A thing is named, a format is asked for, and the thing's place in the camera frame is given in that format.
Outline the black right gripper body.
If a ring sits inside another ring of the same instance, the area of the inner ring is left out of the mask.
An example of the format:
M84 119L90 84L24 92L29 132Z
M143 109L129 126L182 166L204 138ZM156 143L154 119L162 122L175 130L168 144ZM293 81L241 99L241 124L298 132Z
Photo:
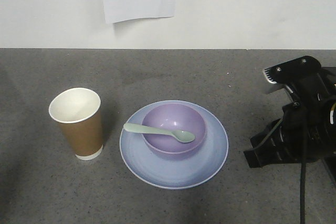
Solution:
M311 56L264 69L284 85L291 102L283 106L282 132L301 162L335 152L335 77Z

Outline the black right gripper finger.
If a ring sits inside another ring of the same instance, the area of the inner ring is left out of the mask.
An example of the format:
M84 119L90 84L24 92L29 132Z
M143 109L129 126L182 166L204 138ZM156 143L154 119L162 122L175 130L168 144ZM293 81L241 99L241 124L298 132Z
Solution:
M285 134L281 127L282 119L277 119L250 138L252 148L244 151L250 168L261 168L271 164L299 163L299 157L285 141Z

